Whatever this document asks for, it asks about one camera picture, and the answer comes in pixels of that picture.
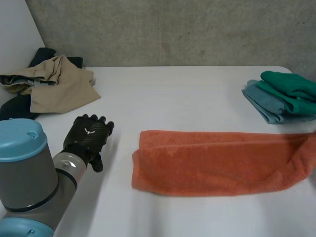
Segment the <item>blue cap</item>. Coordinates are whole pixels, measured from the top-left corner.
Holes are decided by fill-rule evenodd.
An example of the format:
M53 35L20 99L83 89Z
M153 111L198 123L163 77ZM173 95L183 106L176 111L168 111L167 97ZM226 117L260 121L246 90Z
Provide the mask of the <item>blue cap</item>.
M0 222L0 236L52 237L55 231L38 221L24 218L4 218Z
M31 158L47 145L42 126L31 119L0 121L0 162Z

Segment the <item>khaki cloth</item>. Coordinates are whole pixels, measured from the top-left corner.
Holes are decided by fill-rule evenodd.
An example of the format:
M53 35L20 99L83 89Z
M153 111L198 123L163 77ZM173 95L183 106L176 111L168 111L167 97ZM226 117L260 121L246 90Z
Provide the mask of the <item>khaki cloth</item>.
M66 113L101 98L92 87L93 72L77 68L65 56L0 77L7 91L31 94L32 113Z

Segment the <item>table surface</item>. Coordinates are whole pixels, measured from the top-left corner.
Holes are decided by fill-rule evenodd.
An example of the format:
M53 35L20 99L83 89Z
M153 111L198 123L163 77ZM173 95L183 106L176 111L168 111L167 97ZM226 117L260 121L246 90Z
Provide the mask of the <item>table surface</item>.
M119 67L94 72L101 99L63 115L38 118L52 155L74 119L115 123L103 148L104 171L88 169L57 237L314 237L316 174L275 193L238 197L162 197L133 190L132 153L143 130L306 133L316 122L269 125L241 90L282 67Z

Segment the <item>white wall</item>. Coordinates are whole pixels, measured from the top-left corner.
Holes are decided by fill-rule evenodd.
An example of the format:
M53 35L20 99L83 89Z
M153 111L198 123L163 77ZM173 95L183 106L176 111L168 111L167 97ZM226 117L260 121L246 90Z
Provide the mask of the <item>white wall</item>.
M43 40L24 0L0 0L0 74L25 68ZM0 88L0 106L15 95Z

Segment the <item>pile of clothes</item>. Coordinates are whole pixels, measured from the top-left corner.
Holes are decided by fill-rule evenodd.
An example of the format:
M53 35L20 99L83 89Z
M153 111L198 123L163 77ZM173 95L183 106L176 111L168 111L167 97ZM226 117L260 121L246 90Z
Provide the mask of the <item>pile of clothes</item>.
M244 96L270 124L316 119L316 83L297 74L263 72L248 81Z
M28 68L0 75L0 84L18 95L1 107L0 120L66 113L101 98L92 87L93 72L82 69L81 57L55 53L39 48Z

